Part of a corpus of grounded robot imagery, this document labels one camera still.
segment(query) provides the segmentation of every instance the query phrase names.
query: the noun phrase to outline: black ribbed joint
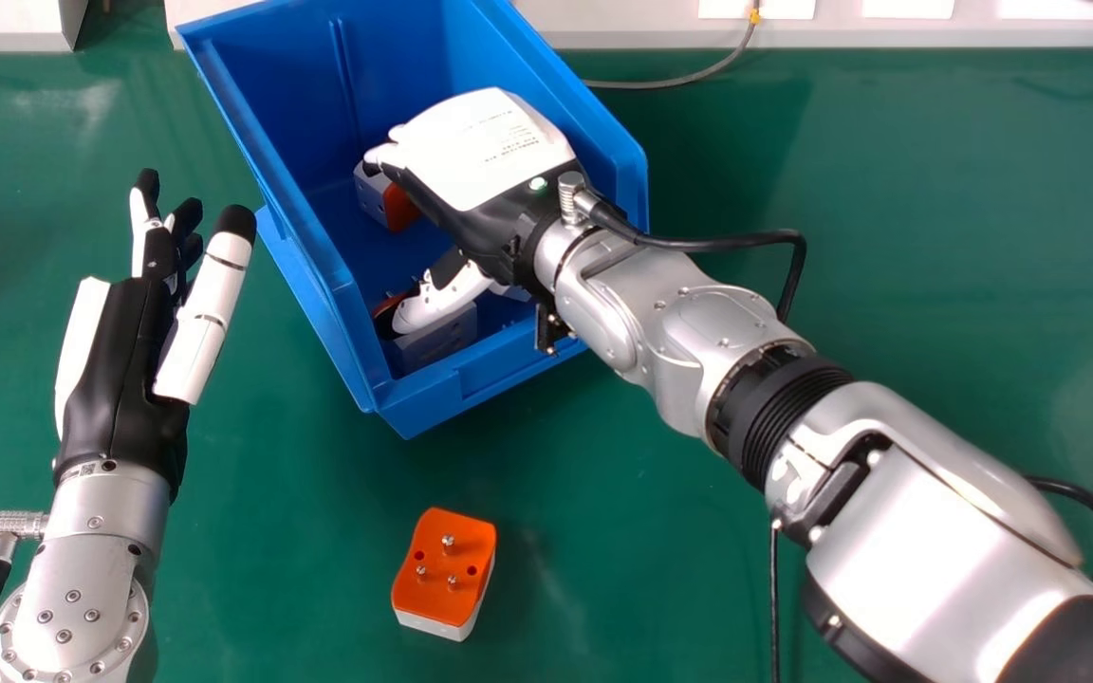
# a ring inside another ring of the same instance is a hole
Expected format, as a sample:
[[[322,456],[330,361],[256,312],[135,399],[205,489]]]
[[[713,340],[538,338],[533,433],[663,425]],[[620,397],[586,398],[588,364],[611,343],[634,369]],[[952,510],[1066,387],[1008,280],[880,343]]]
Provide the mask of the black ribbed joint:
[[[728,458],[760,492],[766,472],[787,434],[820,399],[854,377],[836,363],[801,350],[776,346],[747,364],[716,398],[707,433],[716,450]]]

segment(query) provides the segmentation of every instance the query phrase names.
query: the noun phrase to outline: robotic arm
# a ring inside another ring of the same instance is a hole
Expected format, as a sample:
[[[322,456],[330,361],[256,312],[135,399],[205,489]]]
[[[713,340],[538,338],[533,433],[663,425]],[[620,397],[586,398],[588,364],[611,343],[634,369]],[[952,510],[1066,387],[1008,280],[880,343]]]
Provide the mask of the robotic arm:
[[[684,240],[626,224],[520,97],[444,101],[365,163],[534,295],[539,348],[579,337],[764,494],[808,551],[808,617],[869,679],[1093,680],[1093,580],[1037,490],[704,275]]]
[[[199,200],[168,217],[160,180],[130,190],[129,280],[79,285],[55,385],[56,493],[48,514],[0,511],[0,593],[17,541],[40,541],[0,608],[0,682],[151,680],[151,592],[184,479],[190,407],[230,326],[256,216],[227,207],[208,248]],[[204,251],[195,285],[187,269]]]

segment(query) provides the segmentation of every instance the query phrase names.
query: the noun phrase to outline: black arm segment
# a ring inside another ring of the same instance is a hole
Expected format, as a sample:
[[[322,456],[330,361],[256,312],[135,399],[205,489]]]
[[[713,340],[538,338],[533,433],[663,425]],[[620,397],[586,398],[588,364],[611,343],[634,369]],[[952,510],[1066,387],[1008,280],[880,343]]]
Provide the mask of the black arm segment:
[[[1093,683],[1093,596],[1055,609],[1010,658],[998,683]]]

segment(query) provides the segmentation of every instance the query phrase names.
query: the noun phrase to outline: blue plastic bin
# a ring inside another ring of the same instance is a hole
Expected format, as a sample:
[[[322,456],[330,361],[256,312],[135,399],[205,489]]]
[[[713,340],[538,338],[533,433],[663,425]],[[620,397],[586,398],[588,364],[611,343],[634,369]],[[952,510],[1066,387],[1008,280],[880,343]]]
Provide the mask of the blue plastic bin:
[[[575,341],[538,353],[533,306],[489,297],[477,344],[396,377],[371,322],[448,239],[426,221],[389,234],[365,216],[353,165],[460,92],[521,95],[647,228],[644,151],[507,0],[274,0],[178,31],[263,191],[265,246],[361,410],[409,438],[580,353]]]

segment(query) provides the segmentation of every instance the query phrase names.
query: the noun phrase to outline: white wall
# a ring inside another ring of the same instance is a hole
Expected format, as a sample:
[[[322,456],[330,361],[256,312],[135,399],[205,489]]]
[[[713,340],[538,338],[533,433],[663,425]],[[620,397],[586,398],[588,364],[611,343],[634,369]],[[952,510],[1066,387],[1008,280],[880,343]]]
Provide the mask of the white wall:
[[[698,19],[700,1],[514,0],[514,3],[559,48],[733,47],[744,31],[744,19]],[[765,19],[753,45],[1093,47],[1093,21],[998,17],[998,4],[1003,1],[1008,0],[955,0],[953,15],[938,21],[868,19],[862,17],[863,0],[816,0],[815,15],[810,21]]]

